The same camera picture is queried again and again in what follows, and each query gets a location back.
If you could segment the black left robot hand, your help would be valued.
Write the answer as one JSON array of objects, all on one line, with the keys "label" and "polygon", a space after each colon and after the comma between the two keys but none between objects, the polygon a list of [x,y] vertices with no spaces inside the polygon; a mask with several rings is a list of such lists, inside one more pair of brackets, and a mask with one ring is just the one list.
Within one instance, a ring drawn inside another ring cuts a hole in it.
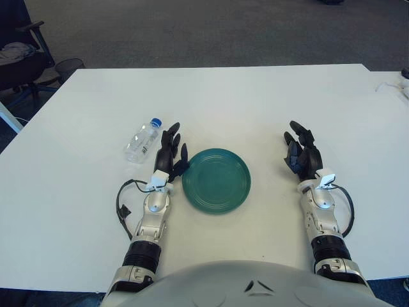
[{"label": "black left robot hand", "polygon": [[178,130],[180,123],[176,122],[168,130],[163,131],[161,138],[161,148],[158,150],[154,170],[160,170],[169,175],[168,182],[173,182],[176,177],[182,176],[189,168],[187,145],[181,146],[181,159],[174,163],[174,158],[178,153],[180,144],[180,133]]}]

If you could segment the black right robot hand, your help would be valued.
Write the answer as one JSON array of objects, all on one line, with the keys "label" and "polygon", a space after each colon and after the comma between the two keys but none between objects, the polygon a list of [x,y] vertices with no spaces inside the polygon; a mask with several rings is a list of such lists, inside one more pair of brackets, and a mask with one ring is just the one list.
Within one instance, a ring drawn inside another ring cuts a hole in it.
[{"label": "black right robot hand", "polygon": [[323,162],[320,151],[314,144],[314,136],[310,130],[294,120],[290,121],[289,125],[298,136],[298,141],[289,132],[284,133],[288,146],[284,161],[301,182],[315,179],[316,172],[323,169]]}]

